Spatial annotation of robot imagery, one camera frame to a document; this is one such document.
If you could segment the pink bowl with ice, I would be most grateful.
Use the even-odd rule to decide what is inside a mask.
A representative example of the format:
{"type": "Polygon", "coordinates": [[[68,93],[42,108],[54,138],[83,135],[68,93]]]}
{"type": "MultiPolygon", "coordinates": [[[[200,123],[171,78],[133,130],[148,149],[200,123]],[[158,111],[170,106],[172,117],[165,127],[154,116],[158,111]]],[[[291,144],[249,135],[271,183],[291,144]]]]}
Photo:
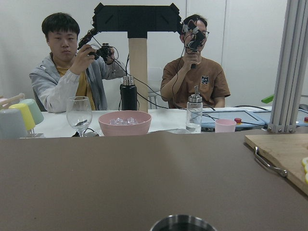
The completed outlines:
{"type": "Polygon", "coordinates": [[[144,135],[150,128],[152,117],[142,111],[115,111],[98,118],[104,136],[144,135]]]}

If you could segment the pink plastic cup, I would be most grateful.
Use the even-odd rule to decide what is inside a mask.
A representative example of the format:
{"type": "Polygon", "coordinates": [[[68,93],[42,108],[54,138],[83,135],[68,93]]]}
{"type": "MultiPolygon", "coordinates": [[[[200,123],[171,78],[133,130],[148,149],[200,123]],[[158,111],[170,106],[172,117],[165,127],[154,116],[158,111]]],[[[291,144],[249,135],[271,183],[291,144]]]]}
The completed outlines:
{"type": "Polygon", "coordinates": [[[215,132],[235,132],[236,122],[230,119],[216,119],[215,120],[215,132]]]}

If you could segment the teleoperation controller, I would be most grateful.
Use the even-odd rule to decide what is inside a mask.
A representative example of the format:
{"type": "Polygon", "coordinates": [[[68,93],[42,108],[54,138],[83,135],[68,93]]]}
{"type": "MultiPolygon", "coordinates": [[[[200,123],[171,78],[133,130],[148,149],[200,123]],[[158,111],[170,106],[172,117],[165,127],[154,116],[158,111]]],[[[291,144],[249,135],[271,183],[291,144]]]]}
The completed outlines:
{"type": "MultiPolygon", "coordinates": [[[[204,37],[207,34],[207,21],[204,20],[197,20],[194,22],[195,26],[203,33],[204,37]]],[[[181,70],[188,72],[191,69],[192,65],[198,65],[201,63],[202,61],[202,56],[201,56],[201,51],[203,50],[205,43],[206,43],[206,38],[204,38],[204,40],[202,41],[202,46],[201,47],[197,47],[197,51],[193,51],[189,48],[189,43],[192,40],[196,39],[197,34],[194,34],[193,31],[192,32],[185,32],[183,35],[181,35],[180,39],[182,41],[182,43],[185,46],[185,50],[184,50],[184,55],[182,57],[183,59],[183,67],[181,68],[181,70]]]]}
{"type": "MultiPolygon", "coordinates": [[[[97,30],[95,28],[90,29],[87,34],[80,40],[78,44],[78,50],[88,42],[97,34],[97,30]]],[[[89,55],[94,55],[94,59],[97,60],[99,57],[102,57],[105,63],[108,63],[109,60],[115,61],[117,58],[114,56],[114,47],[110,46],[108,43],[103,43],[102,45],[93,45],[96,49],[95,52],[90,52],[89,55]]]]}

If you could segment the steel measuring jigger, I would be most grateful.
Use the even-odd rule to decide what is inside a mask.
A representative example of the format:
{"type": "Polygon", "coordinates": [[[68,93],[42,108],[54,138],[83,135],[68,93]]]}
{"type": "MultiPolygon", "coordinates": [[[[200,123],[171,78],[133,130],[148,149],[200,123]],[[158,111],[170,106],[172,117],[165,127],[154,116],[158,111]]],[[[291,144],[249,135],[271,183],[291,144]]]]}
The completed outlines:
{"type": "Polygon", "coordinates": [[[151,231],[216,231],[207,221],[191,215],[169,215],[157,221],[151,231]]]}

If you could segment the wooden cup rack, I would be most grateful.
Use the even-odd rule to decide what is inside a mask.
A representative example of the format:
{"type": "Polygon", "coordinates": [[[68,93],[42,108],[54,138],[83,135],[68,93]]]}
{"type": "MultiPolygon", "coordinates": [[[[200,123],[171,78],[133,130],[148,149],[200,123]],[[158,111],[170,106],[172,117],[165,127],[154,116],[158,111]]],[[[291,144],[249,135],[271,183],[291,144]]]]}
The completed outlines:
{"type": "Polygon", "coordinates": [[[19,93],[16,96],[10,98],[4,98],[3,96],[0,97],[0,109],[7,109],[13,102],[21,101],[25,98],[24,93],[19,93]]]}

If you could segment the right teleoperation controller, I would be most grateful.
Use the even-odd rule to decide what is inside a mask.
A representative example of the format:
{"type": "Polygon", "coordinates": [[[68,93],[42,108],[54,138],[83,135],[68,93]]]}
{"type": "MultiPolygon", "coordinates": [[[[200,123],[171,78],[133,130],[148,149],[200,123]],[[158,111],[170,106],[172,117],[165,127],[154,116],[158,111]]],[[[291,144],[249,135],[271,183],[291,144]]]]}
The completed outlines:
{"type": "MultiPolygon", "coordinates": [[[[197,20],[194,22],[195,26],[203,33],[204,37],[207,34],[207,21],[204,20],[197,20]]],[[[182,57],[183,59],[183,67],[181,68],[181,70],[188,72],[191,69],[192,65],[198,65],[201,63],[202,61],[202,56],[201,56],[201,51],[203,50],[205,43],[206,43],[206,38],[204,38],[204,40],[202,41],[202,46],[201,47],[197,47],[197,51],[193,51],[189,48],[189,43],[192,40],[196,39],[197,34],[194,34],[193,31],[192,32],[185,32],[183,35],[181,35],[180,39],[182,41],[182,43],[185,46],[185,50],[184,50],[184,55],[182,57]]]]}

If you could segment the clear pourer bottle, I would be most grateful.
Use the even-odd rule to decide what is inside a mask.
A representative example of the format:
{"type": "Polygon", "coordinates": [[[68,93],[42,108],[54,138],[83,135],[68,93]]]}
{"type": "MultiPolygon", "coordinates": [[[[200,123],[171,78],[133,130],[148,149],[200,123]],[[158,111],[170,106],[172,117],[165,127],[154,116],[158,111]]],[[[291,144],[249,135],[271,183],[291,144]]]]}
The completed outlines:
{"type": "Polygon", "coordinates": [[[186,108],[186,129],[190,133],[201,133],[203,99],[199,86],[194,87],[194,94],[189,96],[186,108]]]}

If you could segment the mint green plastic cup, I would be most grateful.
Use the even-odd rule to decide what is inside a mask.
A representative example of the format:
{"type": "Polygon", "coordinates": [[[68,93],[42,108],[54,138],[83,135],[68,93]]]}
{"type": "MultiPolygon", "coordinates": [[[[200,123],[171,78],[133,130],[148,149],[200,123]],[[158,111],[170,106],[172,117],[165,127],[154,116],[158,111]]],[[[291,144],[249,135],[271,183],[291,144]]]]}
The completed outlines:
{"type": "Polygon", "coordinates": [[[29,107],[35,125],[40,124],[44,120],[44,116],[34,99],[24,99],[21,100],[20,103],[25,103],[29,107]]]}

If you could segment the aluminium frame post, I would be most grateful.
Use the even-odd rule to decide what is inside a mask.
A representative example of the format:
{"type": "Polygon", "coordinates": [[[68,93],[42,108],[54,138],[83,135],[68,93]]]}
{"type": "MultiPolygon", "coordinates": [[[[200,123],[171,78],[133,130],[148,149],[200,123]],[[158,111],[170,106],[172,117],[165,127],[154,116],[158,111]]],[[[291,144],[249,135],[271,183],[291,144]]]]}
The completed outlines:
{"type": "Polygon", "coordinates": [[[294,133],[308,61],[308,2],[289,0],[268,131],[294,133]]]}

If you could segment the grey plastic cup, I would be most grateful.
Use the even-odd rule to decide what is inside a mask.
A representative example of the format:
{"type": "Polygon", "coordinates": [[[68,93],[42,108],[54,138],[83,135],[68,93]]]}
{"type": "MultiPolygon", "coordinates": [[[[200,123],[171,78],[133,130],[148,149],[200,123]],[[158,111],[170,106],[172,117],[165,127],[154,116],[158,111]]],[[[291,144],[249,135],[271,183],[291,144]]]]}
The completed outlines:
{"type": "Polygon", "coordinates": [[[0,138],[18,139],[27,136],[27,130],[20,110],[3,109],[0,111],[0,138]]]}

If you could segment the person in grey jacket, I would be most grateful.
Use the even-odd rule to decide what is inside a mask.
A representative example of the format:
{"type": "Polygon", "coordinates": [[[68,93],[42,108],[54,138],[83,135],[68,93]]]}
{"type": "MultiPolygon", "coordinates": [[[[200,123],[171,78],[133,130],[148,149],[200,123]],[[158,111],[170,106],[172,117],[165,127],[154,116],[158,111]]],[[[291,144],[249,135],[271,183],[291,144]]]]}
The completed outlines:
{"type": "Polygon", "coordinates": [[[51,113],[66,111],[70,97],[88,97],[92,110],[106,110],[103,80],[126,75],[124,64],[112,53],[96,59],[89,44],[77,47],[79,25],[69,14],[53,13],[42,22],[50,54],[30,73],[32,88],[51,113]]]}

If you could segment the clear wine glass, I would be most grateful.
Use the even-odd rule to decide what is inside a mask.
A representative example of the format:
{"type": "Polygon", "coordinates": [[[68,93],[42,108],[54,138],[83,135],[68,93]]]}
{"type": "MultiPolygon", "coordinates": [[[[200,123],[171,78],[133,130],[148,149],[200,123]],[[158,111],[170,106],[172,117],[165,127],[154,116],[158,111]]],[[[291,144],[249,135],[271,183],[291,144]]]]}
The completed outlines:
{"type": "Polygon", "coordinates": [[[68,98],[66,105],[66,119],[71,128],[76,130],[80,137],[92,121],[92,109],[90,100],[86,96],[68,98]]]}

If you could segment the bamboo cutting board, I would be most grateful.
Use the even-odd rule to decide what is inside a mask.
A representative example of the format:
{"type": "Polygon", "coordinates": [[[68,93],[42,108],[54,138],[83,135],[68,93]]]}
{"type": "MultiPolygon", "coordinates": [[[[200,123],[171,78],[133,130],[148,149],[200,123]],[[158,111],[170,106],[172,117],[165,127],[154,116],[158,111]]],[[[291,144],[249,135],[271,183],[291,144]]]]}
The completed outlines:
{"type": "Polygon", "coordinates": [[[246,135],[245,142],[254,149],[260,163],[308,193],[302,164],[308,156],[307,134],[246,135]]]}

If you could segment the left teleoperation controller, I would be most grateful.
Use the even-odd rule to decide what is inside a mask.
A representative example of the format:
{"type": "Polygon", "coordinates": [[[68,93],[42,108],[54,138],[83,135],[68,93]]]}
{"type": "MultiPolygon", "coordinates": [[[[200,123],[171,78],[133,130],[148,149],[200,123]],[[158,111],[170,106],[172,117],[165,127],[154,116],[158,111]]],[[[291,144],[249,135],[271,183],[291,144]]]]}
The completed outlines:
{"type": "MultiPolygon", "coordinates": [[[[87,34],[80,40],[78,44],[78,50],[88,42],[97,34],[97,30],[95,28],[90,29],[87,34]]],[[[99,57],[102,57],[105,63],[108,63],[109,60],[115,61],[117,58],[114,56],[114,47],[110,46],[108,43],[103,43],[102,45],[93,45],[96,49],[95,52],[90,52],[89,55],[94,55],[94,59],[97,60],[99,57]]]]}

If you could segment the black thermos bottle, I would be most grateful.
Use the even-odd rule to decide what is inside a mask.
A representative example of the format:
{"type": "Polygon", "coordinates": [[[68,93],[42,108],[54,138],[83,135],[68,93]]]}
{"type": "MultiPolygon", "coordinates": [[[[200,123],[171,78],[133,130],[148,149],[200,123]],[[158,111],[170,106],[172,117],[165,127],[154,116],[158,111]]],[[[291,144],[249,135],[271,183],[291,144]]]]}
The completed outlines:
{"type": "Polygon", "coordinates": [[[120,85],[122,110],[138,110],[137,106],[137,87],[133,76],[124,76],[123,83],[120,85]]]}

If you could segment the yellow plastic cup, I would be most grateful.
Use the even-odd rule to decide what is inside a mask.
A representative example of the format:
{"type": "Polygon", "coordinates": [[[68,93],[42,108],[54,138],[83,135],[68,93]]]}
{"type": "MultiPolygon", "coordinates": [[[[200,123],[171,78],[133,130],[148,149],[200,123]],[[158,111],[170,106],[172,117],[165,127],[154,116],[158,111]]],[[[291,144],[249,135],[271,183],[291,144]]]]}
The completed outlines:
{"type": "Polygon", "coordinates": [[[32,130],[35,127],[35,122],[30,109],[25,103],[17,103],[9,106],[10,109],[18,109],[21,112],[26,130],[32,130]]]}

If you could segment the lemon slice front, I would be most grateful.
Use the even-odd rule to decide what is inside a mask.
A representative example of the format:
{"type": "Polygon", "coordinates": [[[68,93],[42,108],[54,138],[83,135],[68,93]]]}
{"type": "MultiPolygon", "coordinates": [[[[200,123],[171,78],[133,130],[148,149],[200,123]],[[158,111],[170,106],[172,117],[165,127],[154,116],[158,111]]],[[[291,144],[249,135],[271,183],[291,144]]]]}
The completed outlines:
{"type": "Polygon", "coordinates": [[[308,157],[304,157],[304,158],[301,160],[301,164],[302,164],[302,166],[304,167],[305,173],[308,173],[308,157]]]}

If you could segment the person in brown shirt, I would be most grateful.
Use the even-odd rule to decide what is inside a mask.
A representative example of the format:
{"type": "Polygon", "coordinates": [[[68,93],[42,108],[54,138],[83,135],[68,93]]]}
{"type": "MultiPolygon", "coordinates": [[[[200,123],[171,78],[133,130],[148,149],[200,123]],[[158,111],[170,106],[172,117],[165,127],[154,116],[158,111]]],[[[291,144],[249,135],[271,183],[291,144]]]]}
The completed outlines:
{"type": "MultiPolygon", "coordinates": [[[[180,37],[185,32],[192,32],[192,25],[195,26],[194,22],[199,19],[206,21],[198,14],[187,17],[181,25],[180,37]]],[[[204,107],[224,107],[230,91],[221,65],[202,57],[200,64],[192,65],[186,72],[181,70],[184,64],[182,57],[168,63],[163,69],[160,87],[162,100],[168,102],[171,109],[186,108],[189,96],[194,94],[194,87],[199,86],[204,107]]]]}

